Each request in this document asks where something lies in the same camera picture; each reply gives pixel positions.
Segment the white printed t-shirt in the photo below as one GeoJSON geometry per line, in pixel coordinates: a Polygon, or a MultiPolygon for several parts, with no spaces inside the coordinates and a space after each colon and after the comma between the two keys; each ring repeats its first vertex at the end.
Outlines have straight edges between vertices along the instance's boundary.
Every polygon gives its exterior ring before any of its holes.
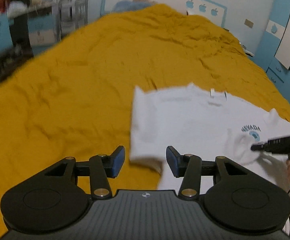
{"type": "MultiPolygon", "coordinates": [[[[166,148],[213,161],[223,155],[290,193],[285,155],[253,152],[250,147],[290,135],[290,122],[226,92],[194,84],[153,92],[134,90],[130,153],[132,162],[161,174],[160,190],[179,190],[166,161],[166,148]]],[[[290,232],[290,223],[285,226],[290,232]]]]}

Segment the blue white wardrobe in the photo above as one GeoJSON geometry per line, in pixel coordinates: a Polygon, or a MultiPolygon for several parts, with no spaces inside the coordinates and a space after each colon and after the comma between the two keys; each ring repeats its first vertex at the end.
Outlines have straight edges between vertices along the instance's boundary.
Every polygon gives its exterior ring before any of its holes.
{"type": "Polygon", "coordinates": [[[290,0],[274,0],[253,62],[290,103],[290,0]]]}

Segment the beige wall switch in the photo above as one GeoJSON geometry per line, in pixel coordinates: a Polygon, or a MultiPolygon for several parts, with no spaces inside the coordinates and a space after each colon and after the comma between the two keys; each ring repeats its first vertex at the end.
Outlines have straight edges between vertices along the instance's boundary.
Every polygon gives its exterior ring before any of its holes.
{"type": "Polygon", "coordinates": [[[244,25],[249,27],[250,29],[252,29],[253,26],[254,26],[254,23],[252,21],[248,20],[248,19],[245,19],[244,25]]]}

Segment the blue pillow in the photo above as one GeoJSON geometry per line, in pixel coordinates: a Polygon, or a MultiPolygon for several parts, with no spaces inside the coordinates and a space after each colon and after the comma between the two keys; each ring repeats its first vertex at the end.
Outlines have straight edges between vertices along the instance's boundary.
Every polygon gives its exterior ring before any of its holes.
{"type": "Polygon", "coordinates": [[[157,2],[153,0],[122,0],[115,4],[112,12],[137,11],[155,4],[157,2]]]}

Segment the mustard yellow bed quilt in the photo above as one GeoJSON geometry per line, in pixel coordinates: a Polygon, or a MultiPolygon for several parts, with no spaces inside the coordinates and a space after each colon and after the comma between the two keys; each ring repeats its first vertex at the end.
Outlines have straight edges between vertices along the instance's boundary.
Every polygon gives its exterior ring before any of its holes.
{"type": "MultiPolygon", "coordinates": [[[[290,104],[230,32],[167,5],[106,15],[29,60],[0,84],[0,200],[67,156],[130,142],[135,86],[194,83],[290,122],[290,104]]],[[[0,211],[0,237],[6,232],[0,211]]]]}

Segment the cluttered desk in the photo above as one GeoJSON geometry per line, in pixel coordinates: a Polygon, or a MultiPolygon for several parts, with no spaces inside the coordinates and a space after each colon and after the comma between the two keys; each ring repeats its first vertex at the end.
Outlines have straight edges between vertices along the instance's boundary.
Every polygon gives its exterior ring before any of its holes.
{"type": "Polygon", "coordinates": [[[52,4],[33,7],[28,11],[16,13],[12,11],[19,2],[12,2],[6,14],[9,20],[10,35],[13,47],[22,50],[33,50],[38,53],[38,47],[48,48],[57,43],[56,20],[52,13],[52,4]]]}

